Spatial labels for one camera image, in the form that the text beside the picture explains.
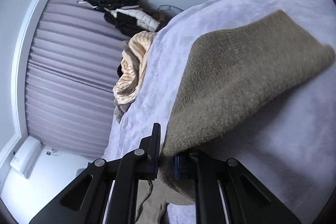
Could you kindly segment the white wall air conditioner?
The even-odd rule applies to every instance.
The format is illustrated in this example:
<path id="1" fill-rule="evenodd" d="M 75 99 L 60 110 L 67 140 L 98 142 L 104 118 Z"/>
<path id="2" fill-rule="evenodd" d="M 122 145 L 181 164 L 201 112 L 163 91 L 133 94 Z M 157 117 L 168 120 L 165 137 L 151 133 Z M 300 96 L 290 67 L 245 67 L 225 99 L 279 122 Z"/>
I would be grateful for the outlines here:
<path id="1" fill-rule="evenodd" d="M 42 143 L 28 136 L 10 162 L 11 168 L 24 178 L 29 178 L 41 150 Z"/>

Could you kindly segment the olive brown knit sweater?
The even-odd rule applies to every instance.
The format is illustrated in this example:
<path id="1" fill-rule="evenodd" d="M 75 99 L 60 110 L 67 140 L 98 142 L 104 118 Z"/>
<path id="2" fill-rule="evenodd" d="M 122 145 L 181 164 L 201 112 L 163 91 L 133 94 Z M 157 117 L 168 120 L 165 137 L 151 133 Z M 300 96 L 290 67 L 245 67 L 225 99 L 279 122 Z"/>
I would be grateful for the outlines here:
<path id="1" fill-rule="evenodd" d="M 189 205 L 194 183 L 177 180 L 173 158 L 202 148 L 223 159 L 240 156 L 287 205 L 310 181 L 253 143 L 288 98 L 287 91 L 334 61 L 332 47 L 278 10 L 232 30 L 196 39 L 167 125 L 158 179 L 139 188 L 137 223 L 159 223 L 168 204 Z"/>

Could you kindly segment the striped cream brown garment pile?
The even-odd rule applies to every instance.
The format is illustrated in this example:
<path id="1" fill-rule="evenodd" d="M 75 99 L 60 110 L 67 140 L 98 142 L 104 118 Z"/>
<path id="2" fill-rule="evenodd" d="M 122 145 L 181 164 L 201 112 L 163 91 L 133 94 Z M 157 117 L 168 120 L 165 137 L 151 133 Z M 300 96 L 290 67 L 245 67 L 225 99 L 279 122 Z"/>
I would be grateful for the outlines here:
<path id="1" fill-rule="evenodd" d="M 120 63 L 122 75 L 113 87 L 116 106 L 114 114 L 118 123 L 121 122 L 123 115 L 128 111 L 142 88 L 149 50 L 155 37 L 155 32 L 143 31 L 125 42 Z"/>

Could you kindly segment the lavender plush bed blanket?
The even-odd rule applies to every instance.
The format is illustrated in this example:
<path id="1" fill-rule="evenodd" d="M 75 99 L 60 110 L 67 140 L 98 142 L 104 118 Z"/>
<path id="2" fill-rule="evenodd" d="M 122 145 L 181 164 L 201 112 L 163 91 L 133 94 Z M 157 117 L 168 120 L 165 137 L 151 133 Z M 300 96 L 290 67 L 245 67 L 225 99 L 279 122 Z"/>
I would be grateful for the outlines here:
<path id="1" fill-rule="evenodd" d="M 210 0 L 175 16 L 149 51 L 142 89 L 113 122 L 104 157 L 119 159 L 166 127 L 193 42 L 283 10 L 319 42 L 335 46 L 333 0 Z M 335 188 L 335 66 L 285 93 L 254 117 L 205 145 L 218 159 L 234 157 L 302 223 L 312 223 Z"/>

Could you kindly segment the white puffer jacket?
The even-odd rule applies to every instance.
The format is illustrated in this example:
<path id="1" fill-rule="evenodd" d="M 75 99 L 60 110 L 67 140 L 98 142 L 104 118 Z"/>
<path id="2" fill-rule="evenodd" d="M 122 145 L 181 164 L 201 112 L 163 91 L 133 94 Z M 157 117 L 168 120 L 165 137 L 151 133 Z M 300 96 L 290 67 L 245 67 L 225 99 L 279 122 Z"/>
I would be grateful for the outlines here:
<path id="1" fill-rule="evenodd" d="M 149 32 L 156 32 L 160 23 L 148 15 L 146 12 L 138 9 L 116 9 L 109 12 L 115 19 L 121 18 L 122 15 L 130 17 L 135 21 L 136 26 Z"/>

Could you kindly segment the grey pleated curtain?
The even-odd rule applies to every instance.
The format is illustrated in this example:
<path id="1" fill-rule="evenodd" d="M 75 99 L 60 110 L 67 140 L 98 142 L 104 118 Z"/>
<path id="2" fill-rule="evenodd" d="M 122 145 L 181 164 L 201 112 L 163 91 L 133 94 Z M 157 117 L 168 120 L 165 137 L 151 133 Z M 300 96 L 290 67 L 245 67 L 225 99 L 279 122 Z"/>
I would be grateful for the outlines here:
<path id="1" fill-rule="evenodd" d="M 100 158 L 127 37 L 83 0 L 48 0 L 27 63 L 26 124 L 43 144 Z"/>

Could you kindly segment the black hanging coat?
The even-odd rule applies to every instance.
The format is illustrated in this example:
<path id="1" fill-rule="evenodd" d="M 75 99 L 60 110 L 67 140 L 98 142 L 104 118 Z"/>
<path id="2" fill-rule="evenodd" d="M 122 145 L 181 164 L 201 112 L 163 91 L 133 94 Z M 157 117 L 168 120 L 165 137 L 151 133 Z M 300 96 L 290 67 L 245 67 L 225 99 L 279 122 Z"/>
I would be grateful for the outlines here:
<path id="1" fill-rule="evenodd" d="M 116 9 L 138 9 L 146 12 L 156 21 L 159 19 L 155 18 L 157 13 L 155 11 L 147 11 L 141 7 L 140 0 L 83 0 L 79 1 L 79 4 L 88 5 L 90 8 L 104 13 L 104 19 L 114 25 L 122 34 L 132 37 L 135 34 L 146 31 L 138 26 L 136 26 L 135 21 L 131 20 L 130 17 L 122 15 L 121 18 L 115 19 L 109 12 Z"/>

